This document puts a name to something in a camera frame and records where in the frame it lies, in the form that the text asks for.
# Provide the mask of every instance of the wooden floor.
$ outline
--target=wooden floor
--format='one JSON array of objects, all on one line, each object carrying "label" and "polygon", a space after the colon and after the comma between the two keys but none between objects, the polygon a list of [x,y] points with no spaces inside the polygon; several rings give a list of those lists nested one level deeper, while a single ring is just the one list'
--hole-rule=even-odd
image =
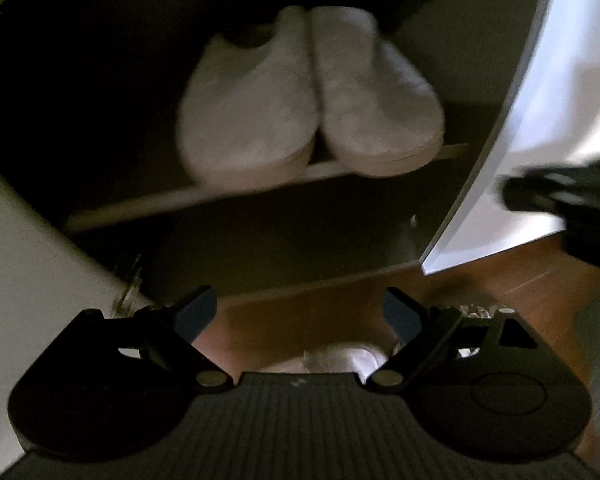
[{"label": "wooden floor", "polygon": [[[381,315],[388,286],[425,305],[473,291],[488,294],[516,309],[588,381],[573,319],[599,293],[600,269],[564,253],[559,235],[430,276],[413,267],[284,298],[234,306],[220,301],[218,316],[195,346],[234,378],[335,342],[371,342],[388,351],[396,341]],[[587,459],[593,446],[589,428],[579,455]]]}]

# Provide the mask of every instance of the white wall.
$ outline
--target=white wall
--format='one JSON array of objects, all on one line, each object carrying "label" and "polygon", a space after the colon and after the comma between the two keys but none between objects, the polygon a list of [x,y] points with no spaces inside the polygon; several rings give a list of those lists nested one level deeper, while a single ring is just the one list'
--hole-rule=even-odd
[{"label": "white wall", "polygon": [[0,471],[22,453],[6,411],[13,385],[78,312],[107,314],[122,288],[0,179]]},{"label": "white wall", "polygon": [[521,166],[582,162],[596,154],[600,154],[600,0],[551,0],[503,131],[425,259],[425,273],[561,230],[557,218],[504,210],[498,180]]}]

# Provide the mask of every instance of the circular button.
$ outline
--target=circular button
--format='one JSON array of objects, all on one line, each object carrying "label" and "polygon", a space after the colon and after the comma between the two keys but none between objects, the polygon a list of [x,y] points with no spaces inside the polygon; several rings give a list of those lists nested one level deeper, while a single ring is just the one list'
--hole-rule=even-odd
[{"label": "circular button", "polygon": [[205,388],[217,388],[218,386],[222,386],[226,380],[226,374],[217,370],[206,370],[196,375],[198,384]]},{"label": "circular button", "polygon": [[404,380],[404,377],[400,372],[396,372],[395,370],[378,370],[371,375],[371,380],[378,386],[389,388],[400,384]]},{"label": "circular button", "polygon": [[481,377],[471,389],[475,402],[501,415],[524,415],[546,400],[542,384],[521,374],[499,373]]}]

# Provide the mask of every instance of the white slipper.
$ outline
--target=white slipper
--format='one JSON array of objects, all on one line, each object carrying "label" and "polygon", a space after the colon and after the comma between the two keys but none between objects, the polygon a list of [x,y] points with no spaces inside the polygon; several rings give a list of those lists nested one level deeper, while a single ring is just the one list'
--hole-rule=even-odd
[{"label": "white slipper", "polygon": [[304,170],[318,127],[307,33],[304,10],[287,7],[262,46],[241,48],[220,35],[206,46],[176,133],[194,179],[227,191],[263,190]]},{"label": "white slipper", "polygon": [[261,370],[271,374],[343,374],[355,372],[363,383],[387,361],[387,355],[370,343],[337,343],[304,352]]},{"label": "white slipper", "polygon": [[353,7],[311,11],[321,130],[356,173],[417,170],[442,146],[444,113],[433,88],[388,41],[373,15]]}]

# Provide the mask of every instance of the shoe rack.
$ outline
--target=shoe rack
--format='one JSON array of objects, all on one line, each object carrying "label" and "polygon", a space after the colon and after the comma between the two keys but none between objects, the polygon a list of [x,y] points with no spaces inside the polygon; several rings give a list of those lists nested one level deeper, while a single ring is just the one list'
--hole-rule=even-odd
[{"label": "shoe rack", "polygon": [[[417,264],[506,117],[548,0],[7,0],[0,172],[87,254],[172,301],[209,283],[252,298]],[[372,10],[445,109],[436,160],[369,179],[330,155],[288,186],[230,195],[183,170],[175,114],[222,25],[288,4]]]}]

